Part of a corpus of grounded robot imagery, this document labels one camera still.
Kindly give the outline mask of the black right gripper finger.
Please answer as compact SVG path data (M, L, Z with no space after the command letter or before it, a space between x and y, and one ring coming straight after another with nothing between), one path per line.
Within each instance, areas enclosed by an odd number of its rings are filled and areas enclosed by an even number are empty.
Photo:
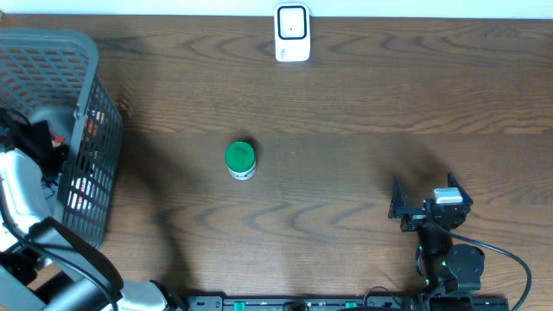
M392 183L391 203L388 211L389 219L399 219L406 213L406 204L399 179L394 176Z
M467 194L467 192L463 189L463 187L460 185L460 183L456 180L456 178L454 177L454 174L452 172L449 172L448 173L448 186L449 187L455 187L461 197L462 197L462 202L463 203L472 203L473 200L472 198Z

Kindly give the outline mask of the green lid white jar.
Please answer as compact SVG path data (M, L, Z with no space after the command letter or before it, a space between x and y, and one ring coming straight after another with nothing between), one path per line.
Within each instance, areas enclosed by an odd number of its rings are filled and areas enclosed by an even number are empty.
M231 143L226 149L225 161L230 175L237 180L248 180L256 173L255 150L247 142Z

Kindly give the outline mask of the red Top chocolate bar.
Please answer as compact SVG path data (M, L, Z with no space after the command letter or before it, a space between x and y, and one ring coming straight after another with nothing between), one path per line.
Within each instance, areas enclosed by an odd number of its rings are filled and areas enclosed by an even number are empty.
M54 134L52 139L52 146L54 148L60 147L64 142L65 142L65 137L58 134Z

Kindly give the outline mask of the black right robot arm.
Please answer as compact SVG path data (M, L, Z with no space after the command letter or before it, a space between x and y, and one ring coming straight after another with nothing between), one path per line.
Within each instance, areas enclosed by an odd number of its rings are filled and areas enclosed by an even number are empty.
M416 270L428 286L417 297L419 306L429 310L442 298L468 299L480 290L485 254L469 244L454 244L452 231L466 221L472 198L449 173L448 185L435 189L422 206L409 207L406 200L394 178L388 217L400 221L402 232L417 234Z

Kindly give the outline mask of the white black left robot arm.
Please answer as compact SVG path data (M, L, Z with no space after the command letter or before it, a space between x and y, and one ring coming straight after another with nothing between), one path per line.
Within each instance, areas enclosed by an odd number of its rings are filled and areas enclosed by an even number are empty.
M54 205L69 146L47 121L1 110L1 306L7 310L187 310L158 282L124 280Z

